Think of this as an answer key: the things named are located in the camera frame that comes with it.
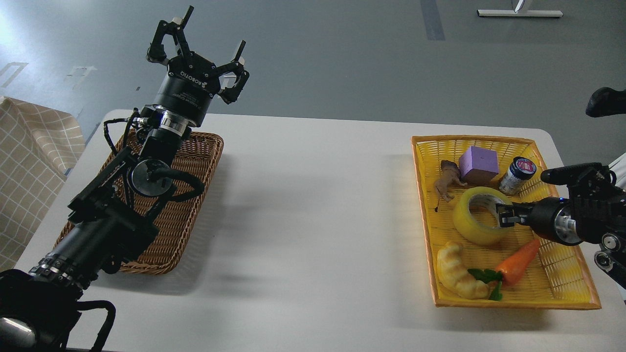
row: gray floor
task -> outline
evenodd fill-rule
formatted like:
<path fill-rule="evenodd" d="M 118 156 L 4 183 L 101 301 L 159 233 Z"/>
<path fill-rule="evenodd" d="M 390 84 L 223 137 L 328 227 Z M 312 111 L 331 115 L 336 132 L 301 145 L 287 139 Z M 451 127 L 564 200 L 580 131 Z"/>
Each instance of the gray floor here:
<path fill-rule="evenodd" d="M 0 0 L 0 67 L 27 63 L 0 76 L 0 95 L 70 112 L 89 137 L 106 112 L 152 102 L 165 68 L 146 49 L 188 5 Z M 533 2 L 561 19 L 476 15 L 509 0 L 193 5 L 192 50 L 221 65 L 248 43 L 240 101 L 209 112 L 541 128 L 565 164 L 626 151 L 623 115 L 584 112 L 597 88 L 626 86 L 625 1 Z"/>

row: jar lid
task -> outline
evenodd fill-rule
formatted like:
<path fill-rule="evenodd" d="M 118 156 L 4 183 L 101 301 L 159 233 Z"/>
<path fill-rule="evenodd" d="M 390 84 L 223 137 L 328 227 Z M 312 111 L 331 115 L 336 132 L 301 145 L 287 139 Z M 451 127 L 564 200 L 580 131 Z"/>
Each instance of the jar lid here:
<path fill-rule="evenodd" d="M 515 157 L 511 166 L 509 166 L 511 173 L 521 180 L 530 180 L 532 176 L 537 172 L 537 166 L 532 161 L 523 158 Z"/>

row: white table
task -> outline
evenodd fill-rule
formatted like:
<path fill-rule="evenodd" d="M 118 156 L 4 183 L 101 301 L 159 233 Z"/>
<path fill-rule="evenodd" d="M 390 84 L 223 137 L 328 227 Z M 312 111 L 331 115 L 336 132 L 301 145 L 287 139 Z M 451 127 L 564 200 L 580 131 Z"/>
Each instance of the white table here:
<path fill-rule="evenodd" d="M 115 110 L 106 119 L 127 117 Z M 412 135 L 534 139 L 542 130 L 207 115 L 222 159 L 178 267 L 101 273 L 83 300 L 118 310 L 115 351 L 623 351 L 626 306 L 583 252 L 603 309 L 436 308 L 431 298 Z M 121 127 L 111 129 L 115 140 Z M 17 264 L 52 248 L 66 208 L 108 155 L 88 145 Z M 89 348 L 104 313 L 85 313 L 70 346 Z"/>

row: green leaves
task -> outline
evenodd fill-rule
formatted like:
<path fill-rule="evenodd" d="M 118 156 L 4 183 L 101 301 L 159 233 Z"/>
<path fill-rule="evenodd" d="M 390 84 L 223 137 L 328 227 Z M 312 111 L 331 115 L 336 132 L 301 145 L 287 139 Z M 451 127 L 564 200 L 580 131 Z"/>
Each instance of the green leaves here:
<path fill-rule="evenodd" d="M 500 293 L 500 288 L 502 288 L 502 281 L 498 281 L 496 288 L 494 288 L 491 294 L 489 295 L 490 300 L 502 301 L 502 293 Z"/>
<path fill-rule="evenodd" d="M 483 281 L 485 284 L 488 284 L 491 281 L 498 281 L 498 284 L 489 295 L 489 299 L 492 301 L 502 300 L 502 293 L 500 293 L 500 289 L 502 288 L 502 272 L 496 272 L 491 269 L 468 269 L 468 273 L 470 273 L 476 280 Z"/>
<path fill-rule="evenodd" d="M 491 281 L 502 281 L 502 273 L 491 269 L 485 269 L 484 271 L 481 269 L 468 269 L 468 273 L 476 280 L 483 281 L 485 284 Z"/>

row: yellow plastic basket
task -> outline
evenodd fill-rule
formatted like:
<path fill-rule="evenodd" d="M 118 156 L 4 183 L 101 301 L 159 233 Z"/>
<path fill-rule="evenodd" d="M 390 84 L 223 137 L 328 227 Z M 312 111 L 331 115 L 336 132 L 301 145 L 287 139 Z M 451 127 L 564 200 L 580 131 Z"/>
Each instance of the yellow plastic basket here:
<path fill-rule="evenodd" d="M 491 180 L 488 187 L 497 189 L 499 180 L 513 158 L 525 157 L 532 160 L 538 170 L 535 176 L 524 184 L 519 195 L 510 197 L 511 201 L 533 202 L 548 196 L 558 197 L 558 193 L 553 185 L 545 184 L 539 178 L 546 165 L 533 140 L 469 135 L 413 136 L 412 144 L 431 289 L 437 307 L 581 310 L 601 308 L 589 268 L 578 246 L 563 246 L 544 239 L 541 240 L 537 258 L 529 265 L 524 278 L 517 285 L 501 290 L 502 301 L 465 299 L 443 287 L 437 277 L 435 260 L 437 252 L 448 241 L 462 243 L 463 263 L 468 268 L 492 269 L 523 244 L 532 240 L 534 234 L 527 226 L 515 225 L 501 242 L 493 246 L 481 247 L 467 241 L 456 231 L 452 223 L 454 205 L 467 187 L 451 185 L 448 193 L 455 195 L 455 198 L 450 203 L 442 200 L 439 211 L 434 211 L 438 196 L 433 185 L 440 176 L 439 165 L 442 160 L 458 163 L 460 156 L 470 146 L 495 150 L 498 154 L 500 173 Z M 481 222 L 496 224 L 496 220 L 487 212 L 475 216 Z"/>

